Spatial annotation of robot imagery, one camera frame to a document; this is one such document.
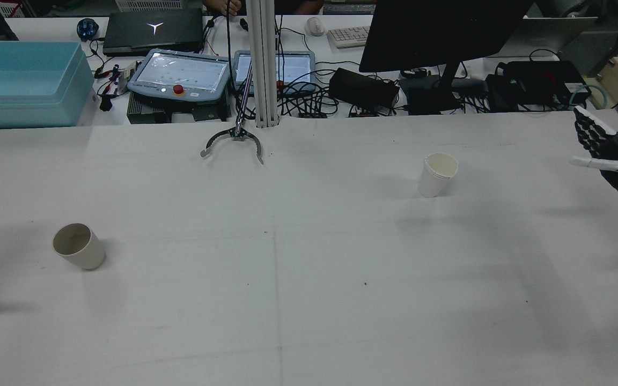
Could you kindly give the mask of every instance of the paper cup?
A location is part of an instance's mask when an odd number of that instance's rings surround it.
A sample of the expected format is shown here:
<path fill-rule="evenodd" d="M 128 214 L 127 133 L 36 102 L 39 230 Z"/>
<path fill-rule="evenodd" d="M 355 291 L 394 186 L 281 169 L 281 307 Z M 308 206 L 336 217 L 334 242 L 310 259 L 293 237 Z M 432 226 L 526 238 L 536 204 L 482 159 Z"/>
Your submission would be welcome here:
<path fill-rule="evenodd" d="M 104 262 L 104 245 L 84 224 L 69 224 L 56 232 L 51 246 L 57 255 L 82 269 L 95 269 Z"/>
<path fill-rule="evenodd" d="M 419 193 L 424 197 L 436 197 L 457 173 L 459 163 L 449 154 L 434 152 L 424 160 L 424 170 L 419 180 Z"/>

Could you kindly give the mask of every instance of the power adapter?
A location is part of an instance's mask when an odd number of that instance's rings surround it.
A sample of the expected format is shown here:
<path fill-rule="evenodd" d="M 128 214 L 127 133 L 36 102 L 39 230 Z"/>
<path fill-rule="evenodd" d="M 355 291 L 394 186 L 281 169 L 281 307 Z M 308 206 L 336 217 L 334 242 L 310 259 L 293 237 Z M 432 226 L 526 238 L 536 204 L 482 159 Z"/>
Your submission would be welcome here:
<path fill-rule="evenodd" d="M 400 88 L 384 80 L 369 78 L 338 68 L 329 81 L 328 95 L 378 115 L 390 115 Z"/>

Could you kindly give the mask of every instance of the black box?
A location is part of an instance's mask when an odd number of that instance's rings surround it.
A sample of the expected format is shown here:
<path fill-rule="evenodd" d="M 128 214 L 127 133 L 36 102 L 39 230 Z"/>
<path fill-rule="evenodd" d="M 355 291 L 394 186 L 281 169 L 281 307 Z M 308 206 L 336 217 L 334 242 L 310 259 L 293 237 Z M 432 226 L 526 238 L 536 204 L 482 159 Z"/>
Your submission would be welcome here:
<path fill-rule="evenodd" d="M 501 68 L 503 75 L 520 87 L 520 105 L 566 106 L 572 93 L 586 84 L 569 61 L 509 62 Z M 589 96 L 591 91 L 581 88 L 573 103 L 583 103 Z"/>
<path fill-rule="evenodd" d="M 328 95 L 365 108 L 380 115 L 389 115 L 400 88 L 383 80 L 338 68 L 329 82 Z"/>

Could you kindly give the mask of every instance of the electronic device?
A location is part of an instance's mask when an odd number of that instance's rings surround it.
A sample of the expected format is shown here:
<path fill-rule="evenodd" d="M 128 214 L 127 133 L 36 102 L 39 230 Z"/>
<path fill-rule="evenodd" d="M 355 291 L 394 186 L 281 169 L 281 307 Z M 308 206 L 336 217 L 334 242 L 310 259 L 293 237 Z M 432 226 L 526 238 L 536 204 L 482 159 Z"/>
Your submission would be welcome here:
<path fill-rule="evenodd" d="M 312 36 L 323 36 L 326 32 L 326 27 L 323 26 L 321 19 L 318 17 L 309 17 L 304 25 L 304 30 Z"/>
<path fill-rule="evenodd" d="M 328 41 L 336 48 L 361 47 L 366 44 L 371 27 L 350 27 L 328 30 Z"/>
<path fill-rule="evenodd" d="M 155 103 L 154 100 L 146 100 L 130 92 L 126 116 L 130 124 L 167 124 L 172 122 L 174 113 L 192 114 L 195 122 L 215 119 L 226 121 L 230 117 L 227 96 L 225 92 L 218 101 L 201 105 L 177 101 Z"/>
<path fill-rule="evenodd" d="M 95 37 L 99 34 L 99 25 L 95 20 L 85 18 L 78 22 L 76 32 L 78 33 L 80 41 L 90 41 L 95 39 Z"/>
<path fill-rule="evenodd" d="M 459 107 L 452 81 L 459 64 L 500 51 L 532 0 L 387 0 L 373 12 L 359 71 L 445 64 L 428 90 L 443 110 Z"/>
<path fill-rule="evenodd" d="M 398 93 L 400 88 L 393 83 L 369 78 L 344 68 L 335 71 L 328 88 L 328 94 L 332 98 L 379 115 L 390 115 Z"/>
<path fill-rule="evenodd" d="M 513 98 L 520 105 L 551 107 L 583 103 L 591 96 L 581 74 L 569 61 L 515 61 L 500 63 L 503 76 L 515 86 Z"/>
<path fill-rule="evenodd" d="M 277 80 L 284 84 L 283 93 L 294 95 L 296 93 L 312 93 L 316 90 L 316 58 L 312 51 L 283 51 L 283 54 L 276 53 L 275 70 Z M 236 51 L 233 58 L 233 76 L 236 90 L 241 88 L 249 66 L 251 65 L 251 54 L 249 51 Z M 254 95 L 254 86 L 250 87 L 250 95 Z"/>
<path fill-rule="evenodd" d="M 152 49 L 128 89 L 152 99 L 203 103 L 220 99 L 229 78 L 227 58 Z"/>
<path fill-rule="evenodd" d="M 203 39 L 200 8 L 116 12 L 109 16 L 106 56 L 144 56 L 152 48 L 197 51 Z"/>
<path fill-rule="evenodd" d="M 550 56 L 552 55 L 550 51 L 561 51 L 581 32 L 591 27 L 596 20 L 598 20 L 597 17 L 522 19 L 500 52 L 491 57 Z"/>

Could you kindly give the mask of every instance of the computer monitor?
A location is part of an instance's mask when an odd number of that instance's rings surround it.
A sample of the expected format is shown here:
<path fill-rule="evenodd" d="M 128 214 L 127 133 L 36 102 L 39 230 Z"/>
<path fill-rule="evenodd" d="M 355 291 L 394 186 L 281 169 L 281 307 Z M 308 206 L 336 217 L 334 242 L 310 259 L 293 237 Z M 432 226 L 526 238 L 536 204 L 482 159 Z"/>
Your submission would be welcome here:
<path fill-rule="evenodd" d="M 359 71 L 445 65 L 434 82 L 440 110 L 456 108 L 459 64 L 500 51 L 533 0 L 379 0 Z"/>

